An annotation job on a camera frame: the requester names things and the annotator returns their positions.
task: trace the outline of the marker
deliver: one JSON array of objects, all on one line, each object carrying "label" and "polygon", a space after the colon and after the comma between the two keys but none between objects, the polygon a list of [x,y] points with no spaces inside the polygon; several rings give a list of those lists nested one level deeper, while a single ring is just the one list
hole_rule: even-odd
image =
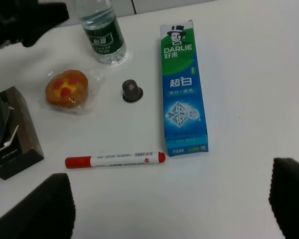
[{"label": "marker", "polygon": [[106,156],[71,157],[65,159],[67,168],[91,168],[110,166],[148,165],[165,162],[161,152],[128,153]]}]

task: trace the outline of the cartoon man with top hat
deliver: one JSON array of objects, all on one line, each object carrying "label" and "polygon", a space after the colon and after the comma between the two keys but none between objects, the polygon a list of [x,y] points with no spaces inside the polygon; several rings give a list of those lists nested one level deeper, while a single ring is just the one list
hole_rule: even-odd
[{"label": "cartoon man with top hat", "polygon": [[167,34],[171,37],[173,41],[173,45],[181,45],[181,38],[186,34],[186,32],[183,31],[184,26],[176,25],[171,27],[171,31],[169,31]]}]

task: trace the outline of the plastic wrapper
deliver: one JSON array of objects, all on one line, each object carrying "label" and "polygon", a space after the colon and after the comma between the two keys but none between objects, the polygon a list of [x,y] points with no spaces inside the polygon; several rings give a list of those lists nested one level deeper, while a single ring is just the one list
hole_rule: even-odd
[{"label": "plastic wrapper", "polygon": [[99,70],[50,71],[38,102],[43,108],[86,114],[92,111],[103,81],[104,75]]}]

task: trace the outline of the white table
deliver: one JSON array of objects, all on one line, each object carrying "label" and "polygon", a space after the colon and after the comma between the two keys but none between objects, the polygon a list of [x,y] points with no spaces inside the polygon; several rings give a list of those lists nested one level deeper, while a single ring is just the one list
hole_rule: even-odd
[{"label": "white table", "polygon": [[[189,19],[210,152],[164,165],[67,170],[67,156],[164,150],[159,28]],[[0,179],[0,217],[52,173],[66,172],[74,239],[283,238],[268,196],[273,158],[299,161],[299,0],[218,0],[119,23],[130,58],[108,72],[86,116],[36,102],[49,69],[99,67],[79,25],[54,29],[29,49],[0,50],[0,91],[15,85],[23,93],[45,155]],[[123,102],[126,79],[143,88],[140,102]]]}]

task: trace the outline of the blue packaging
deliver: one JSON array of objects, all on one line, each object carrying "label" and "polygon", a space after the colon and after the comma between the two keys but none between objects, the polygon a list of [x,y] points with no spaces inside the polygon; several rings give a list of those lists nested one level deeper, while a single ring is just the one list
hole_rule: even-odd
[{"label": "blue packaging", "polygon": [[208,152],[193,22],[160,27],[164,133],[169,156]]}]

